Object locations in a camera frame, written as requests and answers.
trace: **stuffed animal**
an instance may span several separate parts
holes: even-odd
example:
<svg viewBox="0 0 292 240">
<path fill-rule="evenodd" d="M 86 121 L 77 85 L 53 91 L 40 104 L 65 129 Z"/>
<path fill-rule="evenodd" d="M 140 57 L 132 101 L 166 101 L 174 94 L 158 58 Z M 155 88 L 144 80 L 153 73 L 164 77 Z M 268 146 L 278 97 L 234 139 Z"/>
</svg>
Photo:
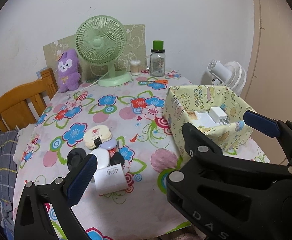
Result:
<svg viewBox="0 0 292 240">
<path fill-rule="evenodd" d="M 79 60 L 75 49 L 69 49 L 62 54 L 58 61 L 58 92 L 73 91 L 79 87 L 78 65 Z"/>
</svg>

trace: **white wall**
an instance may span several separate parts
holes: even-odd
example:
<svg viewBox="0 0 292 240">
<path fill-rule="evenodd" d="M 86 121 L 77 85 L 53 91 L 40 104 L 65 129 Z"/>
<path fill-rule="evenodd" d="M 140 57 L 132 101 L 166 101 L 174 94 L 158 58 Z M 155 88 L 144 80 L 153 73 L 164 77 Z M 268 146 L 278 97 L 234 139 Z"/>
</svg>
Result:
<svg viewBox="0 0 292 240">
<path fill-rule="evenodd" d="M 253 0 L 9 0 L 0 11 L 0 96 L 37 78 L 44 45 L 100 14 L 146 24 L 147 53 L 164 40 L 166 67 L 196 84 L 211 81 L 204 73 L 213 58 L 248 68 Z"/>
</svg>

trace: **wooden chair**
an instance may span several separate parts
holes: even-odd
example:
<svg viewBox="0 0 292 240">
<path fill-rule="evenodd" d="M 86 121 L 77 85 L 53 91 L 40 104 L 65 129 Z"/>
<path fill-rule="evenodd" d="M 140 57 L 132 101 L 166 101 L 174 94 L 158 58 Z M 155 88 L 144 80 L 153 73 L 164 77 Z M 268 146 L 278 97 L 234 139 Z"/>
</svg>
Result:
<svg viewBox="0 0 292 240">
<path fill-rule="evenodd" d="M 41 79 L 15 87 L 0 97 L 0 130 L 2 132 L 13 130 L 16 126 L 21 129 L 30 123 L 36 123 L 26 102 L 27 99 L 30 99 L 37 114 L 41 116 L 46 108 L 41 93 L 46 91 L 49 99 L 56 94 L 58 87 L 52 69 L 43 70 L 40 74 Z"/>
</svg>

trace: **green desk fan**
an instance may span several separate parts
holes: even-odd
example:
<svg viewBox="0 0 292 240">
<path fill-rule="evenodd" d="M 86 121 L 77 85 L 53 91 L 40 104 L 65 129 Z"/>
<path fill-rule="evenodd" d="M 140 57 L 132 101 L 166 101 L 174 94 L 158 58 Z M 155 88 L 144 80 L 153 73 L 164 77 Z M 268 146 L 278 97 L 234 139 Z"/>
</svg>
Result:
<svg viewBox="0 0 292 240">
<path fill-rule="evenodd" d="M 131 80 L 130 73 L 115 71 L 114 65 L 115 60 L 123 53 L 126 41 L 124 26 L 110 16 L 94 16 L 78 28 L 77 53 L 93 65 L 108 66 L 108 73 L 98 82 L 100 86 L 113 87 Z"/>
</svg>

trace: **green lid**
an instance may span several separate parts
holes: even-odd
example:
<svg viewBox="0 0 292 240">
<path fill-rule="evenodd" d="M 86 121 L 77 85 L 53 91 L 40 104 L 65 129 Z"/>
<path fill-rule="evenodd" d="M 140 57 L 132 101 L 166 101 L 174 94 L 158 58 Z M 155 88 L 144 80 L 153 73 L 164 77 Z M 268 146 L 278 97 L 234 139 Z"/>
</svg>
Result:
<svg viewBox="0 0 292 240">
<path fill-rule="evenodd" d="M 163 50 L 164 41 L 153 41 L 153 50 Z"/>
</svg>

